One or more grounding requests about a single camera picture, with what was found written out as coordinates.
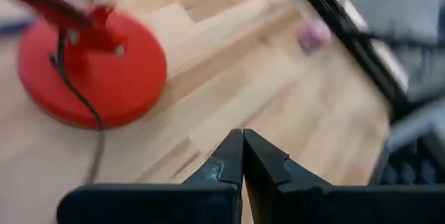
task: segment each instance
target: red circular base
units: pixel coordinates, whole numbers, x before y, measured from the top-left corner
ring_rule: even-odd
[[[136,120],[153,107],[165,84],[167,68],[161,46],[143,25],[112,13],[107,26],[127,37],[123,55],[88,54],[87,70],[67,70],[67,76],[97,109],[104,127],[110,128]],[[69,125],[95,129],[91,112],[49,61],[56,41],[56,29],[44,19],[30,28],[19,49],[19,77],[34,102],[50,116]]]

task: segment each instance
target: small pink toy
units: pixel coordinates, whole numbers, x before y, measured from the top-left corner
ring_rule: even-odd
[[[331,42],[331,31],[321,19],[315,19],[306,24],[298,33],[298,42],[306,52],[313,52]]]

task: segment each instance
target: blue object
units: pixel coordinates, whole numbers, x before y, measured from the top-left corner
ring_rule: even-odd
[[[34,23],[33,17],[11,20],[10,22],[0,22],[0,35],[20,33]]]

